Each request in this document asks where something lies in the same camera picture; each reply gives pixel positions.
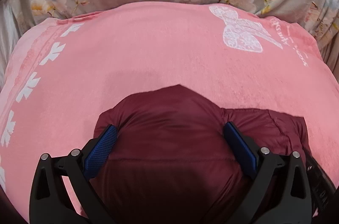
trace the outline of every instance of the white leaf print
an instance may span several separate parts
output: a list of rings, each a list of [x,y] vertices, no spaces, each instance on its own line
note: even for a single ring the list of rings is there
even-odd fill
[[[3,146],[6,143],[6,147],[8,147],[8,143],[10,142],[11,134],[14,132],[14,126],[15,122],[12,122],[12,118],[14,116],[14,112],[10,111],[7,119],[7,124],[5,127],[5,130],[2,133],[1,136],[1,146]]]
[[[34,78],[36,76],[37,72],[33,72],[32,75],[29,77],[27,83],[23,87],[23,89],[19,92],[17,98],[15,99],[18,103],[20,103],[23,96],[25,96],[25,99],[28,98],[28,96],[32,93],[34,87],[38,84],[40,81],[40,78]]]
[[[64,49],[66,44],[60,45],[60,42],[55,42],[50,49],[49,54],[39,63],[39,65],[44,65],[48,60],[54,61],[60,54],[60,52]]]
[[[68,35],[69,32],[75,32],[76,30],[78,30],[82,25],[84,25],[85,23],[75,23],[72,24],[62,35],[61,37],[65,37]]]
[[[4,192],[6,192],[6,179],[5,179],[5,170],[0,167],[0,186]]]
[[[248,52],[262,52],[262,46],[258,39],[261,37],[282,49],[282,45],[271,38],[259,22],[238,18],[237,11],[226,6],[210,6],[210,11],[216,17],[222,19],[226,27],[223,32],[224,43],[231,48]]]

